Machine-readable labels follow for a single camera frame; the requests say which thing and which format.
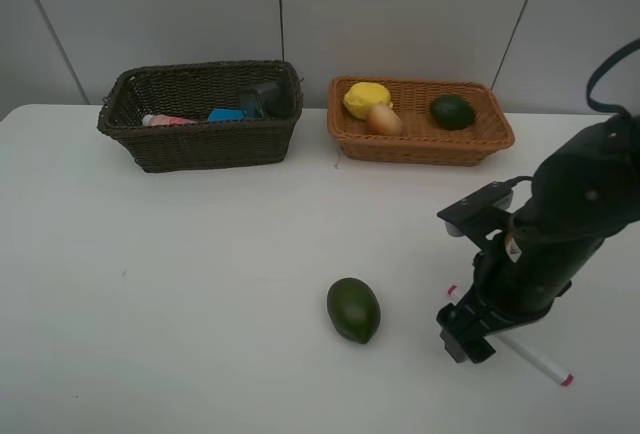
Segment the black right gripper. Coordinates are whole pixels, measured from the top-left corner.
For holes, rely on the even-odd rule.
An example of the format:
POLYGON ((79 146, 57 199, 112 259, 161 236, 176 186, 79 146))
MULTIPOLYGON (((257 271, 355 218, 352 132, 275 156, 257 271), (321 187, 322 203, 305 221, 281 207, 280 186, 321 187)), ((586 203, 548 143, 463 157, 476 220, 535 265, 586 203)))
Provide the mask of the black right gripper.
POLYGON ((474 364, 485 362, 496 353, 486 336, 533 324, 545 316, 545 310, 512 314, 479 299, 474 289, 451 288, 449 303, 437 315, 440 338, 445 351, 456 363, 469 359, 474 364))

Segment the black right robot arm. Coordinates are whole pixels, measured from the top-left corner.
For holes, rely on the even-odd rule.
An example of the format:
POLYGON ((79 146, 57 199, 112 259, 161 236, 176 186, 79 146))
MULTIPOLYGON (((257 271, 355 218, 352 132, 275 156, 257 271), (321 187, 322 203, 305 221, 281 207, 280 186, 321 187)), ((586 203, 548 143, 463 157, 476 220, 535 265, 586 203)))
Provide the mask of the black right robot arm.
POLYGON ((487 184, 438 214, 479 249, 471 287, 436 317, 458 363, 486 361, 495 352, 487 336, 545 317, 604 241, 638 221, 638 117, 618 114, 578 132, 529 177, 530 198, 509 212, 523 180, 487 184))

